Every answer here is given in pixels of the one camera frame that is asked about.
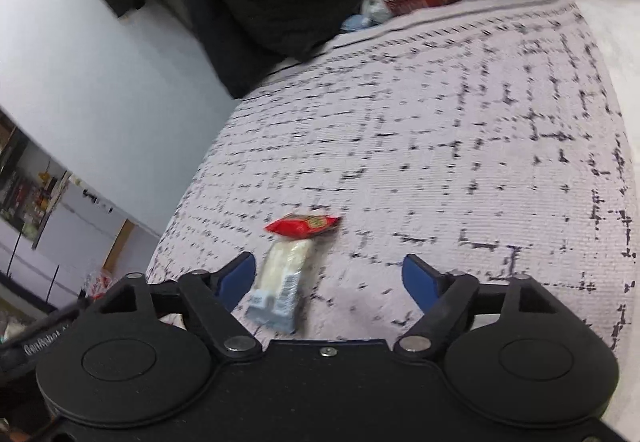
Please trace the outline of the white cheese stick packet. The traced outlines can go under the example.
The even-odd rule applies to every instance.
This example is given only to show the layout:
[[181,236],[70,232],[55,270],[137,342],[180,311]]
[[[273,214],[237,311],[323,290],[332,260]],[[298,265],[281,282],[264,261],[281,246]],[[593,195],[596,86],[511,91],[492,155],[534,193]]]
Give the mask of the white cheese stick packet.
[[276,241],[248,294],[245,316],[280,334],[295,332],[300,285],[313,254],[311,239]]

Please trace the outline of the red snack packet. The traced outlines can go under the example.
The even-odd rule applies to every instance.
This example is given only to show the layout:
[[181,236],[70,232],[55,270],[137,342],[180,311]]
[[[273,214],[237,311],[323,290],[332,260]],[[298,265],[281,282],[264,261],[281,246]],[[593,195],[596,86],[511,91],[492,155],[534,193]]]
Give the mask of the red snack packet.
[[336,228],[340,217],[320,214],[289,214],[265,226],[265,231],[288,239],[308,239]]

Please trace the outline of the white black patterned bedspread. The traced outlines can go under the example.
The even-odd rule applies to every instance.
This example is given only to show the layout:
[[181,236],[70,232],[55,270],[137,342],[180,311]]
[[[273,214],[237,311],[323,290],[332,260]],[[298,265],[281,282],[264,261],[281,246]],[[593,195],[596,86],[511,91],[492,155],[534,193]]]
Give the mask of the white black patterned bedspread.
[[170,220],[152,281],[217,271],[292,213],[320,243],[300,334],[392,340],[418,309],[409,253],[504,284],[529,275],[617,353],[639,210],[622,110],[587,0],[481,0],[334,40],[236,107]]

